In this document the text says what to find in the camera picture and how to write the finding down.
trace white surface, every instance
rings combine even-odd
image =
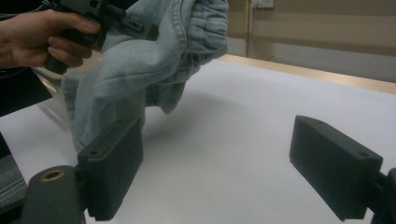
[[[171,115],[147,110],[144,161],[108,223],[339,223],[290,163],[294,118],[329,123],[384,157],[387,173],[396,167],[395,111],[396,95],[214,61]],[[26,179],[76,163],[66,127],[53,100],[0,118]]]

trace denim fabric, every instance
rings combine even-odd
[[[130,7],[129,17],[158,25],[157,40],[111,29],[90,71],[64,74],[76,150],[116,120],[138,120],[146,106],[170,113],[191,75],[226,52],[227,11],[226,0],[140,0]]]

